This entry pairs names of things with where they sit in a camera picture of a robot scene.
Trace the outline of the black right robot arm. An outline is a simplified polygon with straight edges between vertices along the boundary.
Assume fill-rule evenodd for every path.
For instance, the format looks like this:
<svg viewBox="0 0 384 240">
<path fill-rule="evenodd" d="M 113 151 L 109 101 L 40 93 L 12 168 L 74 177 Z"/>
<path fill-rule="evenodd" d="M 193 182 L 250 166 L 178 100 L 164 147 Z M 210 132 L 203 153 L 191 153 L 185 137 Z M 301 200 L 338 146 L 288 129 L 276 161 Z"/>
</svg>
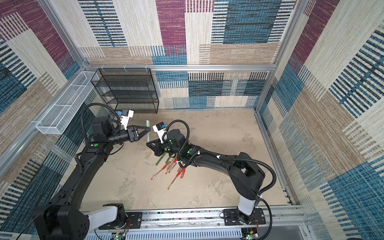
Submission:
<svg viewBox="0 0 384 240">
<path fill-rule="evenodd" d="M 249 155 L 222 155 L 208 151 L 200 146 L 190 144 L 180 130 L 171 130 L 167 140 L 154 140 L 147 143 L 156 156 L 164 153 L 176 155 L 183 166 L 210 168 L 228 175 L 240 194 L 237 217 L 241 224 L 254 221 L 255 204 L 260 200 L 259 191 L 265 173 Z"/>
</svg>

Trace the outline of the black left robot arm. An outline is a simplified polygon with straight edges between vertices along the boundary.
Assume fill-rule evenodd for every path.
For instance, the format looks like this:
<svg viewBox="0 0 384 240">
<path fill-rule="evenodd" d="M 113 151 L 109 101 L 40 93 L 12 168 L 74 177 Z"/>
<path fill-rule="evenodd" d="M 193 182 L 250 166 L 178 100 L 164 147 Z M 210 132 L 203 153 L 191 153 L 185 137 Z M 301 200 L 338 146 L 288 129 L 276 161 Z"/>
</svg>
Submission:
<svg viewBox="0 0 384 240">
<path fill-rule="evenodd" d="M 110 117 L 93 120 L 93 141 L 75 156 L 76 168 L 47 206 L 35 208 L 34 224 L 41 240 L 83 240 L 89 232 L 103 225 L 118 228 L 127 225 L 123 204 L 106 205 L 90 214 L 80 211 L 89 185 L 112 154 L 114 145 L 139 141 L 151 131 L 145 126 L 114 128 L 114 122 Z"/>
</svg>

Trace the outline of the red gel pen short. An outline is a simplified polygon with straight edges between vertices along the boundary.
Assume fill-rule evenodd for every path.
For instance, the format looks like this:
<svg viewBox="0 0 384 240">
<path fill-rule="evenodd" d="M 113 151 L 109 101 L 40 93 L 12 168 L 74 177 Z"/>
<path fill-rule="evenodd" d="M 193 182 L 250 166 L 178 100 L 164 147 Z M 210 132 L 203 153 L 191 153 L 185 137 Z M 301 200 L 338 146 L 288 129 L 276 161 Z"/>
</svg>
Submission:
<svg viewBox="0 0 384 240">
<path fill-rule="evenodd" d="M 186 169 L 183 169 L 182 172 L 181 172 L 181 179 L 184 177 L 185 172 L 186 172 Z"/>
</svg>

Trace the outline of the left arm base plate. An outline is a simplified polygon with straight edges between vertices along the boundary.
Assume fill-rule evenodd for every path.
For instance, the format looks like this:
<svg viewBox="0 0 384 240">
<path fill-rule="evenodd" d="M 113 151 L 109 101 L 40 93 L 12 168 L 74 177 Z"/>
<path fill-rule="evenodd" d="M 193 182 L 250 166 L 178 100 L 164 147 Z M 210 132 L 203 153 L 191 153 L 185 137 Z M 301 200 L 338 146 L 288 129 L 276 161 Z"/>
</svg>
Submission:
<svg viewBox="0 0 384 240">
<path fill-rule="evenodd" d="M 98 227 L 98 230 L 127 230 L 139 229 L 142 224 L 142 212 L 126 212 L 122 219 L 116 219 L 111 223 L 107 223 Z"/>
</svg>

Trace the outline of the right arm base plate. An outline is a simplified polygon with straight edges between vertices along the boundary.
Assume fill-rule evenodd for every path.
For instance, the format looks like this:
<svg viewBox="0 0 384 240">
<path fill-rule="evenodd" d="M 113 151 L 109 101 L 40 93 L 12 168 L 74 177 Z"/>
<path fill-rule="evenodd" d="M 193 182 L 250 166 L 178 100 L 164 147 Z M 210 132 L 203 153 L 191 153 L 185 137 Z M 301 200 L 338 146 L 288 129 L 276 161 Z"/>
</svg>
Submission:
<svg viewBox="0 0 384 240">
<path fill-rule="evenodd" d="M 266 224 L 265 214 L 260 208 L 254 208 L 249 216 L 238 209 L 224 209 L 220 217 L 224 219 L 226 226 Z"/>
</svg>

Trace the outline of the aluminium mounting rail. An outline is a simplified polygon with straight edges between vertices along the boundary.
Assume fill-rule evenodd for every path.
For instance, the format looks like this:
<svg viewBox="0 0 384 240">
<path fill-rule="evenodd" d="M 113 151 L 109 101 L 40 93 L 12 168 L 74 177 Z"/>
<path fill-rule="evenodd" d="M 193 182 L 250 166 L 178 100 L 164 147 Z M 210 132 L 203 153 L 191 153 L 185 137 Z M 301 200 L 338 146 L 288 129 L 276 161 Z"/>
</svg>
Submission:
<svg viewBox="0 0 384 240">
<path fill-rule="evenodd" d="M 220 213 L 224 209 L 235 208 L 200 208 L 141 210 L 142 224 L 139 229 L 98 230 L 87 234 L 86 240 L 122 239 L 126 233 L 128 240 L 193 240 L 193 239 L 243 239 L 254 232 L 259 236 L 268 233 L 269 240 L 312 240 L 314 229 L 310 226 L 301 206 L 265 206 L 265 225 L 226 226 Z"/>
</svg>

